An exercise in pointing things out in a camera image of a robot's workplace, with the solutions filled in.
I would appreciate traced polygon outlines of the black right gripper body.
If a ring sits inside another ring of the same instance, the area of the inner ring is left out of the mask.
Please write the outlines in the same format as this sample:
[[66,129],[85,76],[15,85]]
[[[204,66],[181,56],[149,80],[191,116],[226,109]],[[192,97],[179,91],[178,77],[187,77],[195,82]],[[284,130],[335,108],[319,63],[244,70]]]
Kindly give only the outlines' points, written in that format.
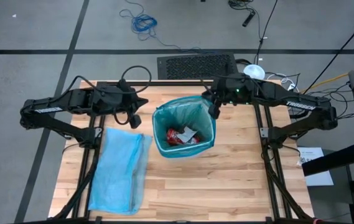
[[246,97],[243,95],[245,81],[245,78],[216,77],[210,87],[210,93],[216,95],[220,103],[245,104]]

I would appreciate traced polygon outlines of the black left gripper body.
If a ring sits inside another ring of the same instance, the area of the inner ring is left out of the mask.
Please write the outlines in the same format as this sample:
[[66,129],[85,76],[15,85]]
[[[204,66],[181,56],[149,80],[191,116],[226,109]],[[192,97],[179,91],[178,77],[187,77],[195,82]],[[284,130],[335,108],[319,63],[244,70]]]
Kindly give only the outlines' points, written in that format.
[[133,87],[120,88],[116,86],[111,87],[111,91],[114,91],[114,94],[119,97],[119,103],[114,106],[111,114],[117,113],[127,113],[134,114],[132,102],[132,94],[124,94],[124,92],[135,92]]

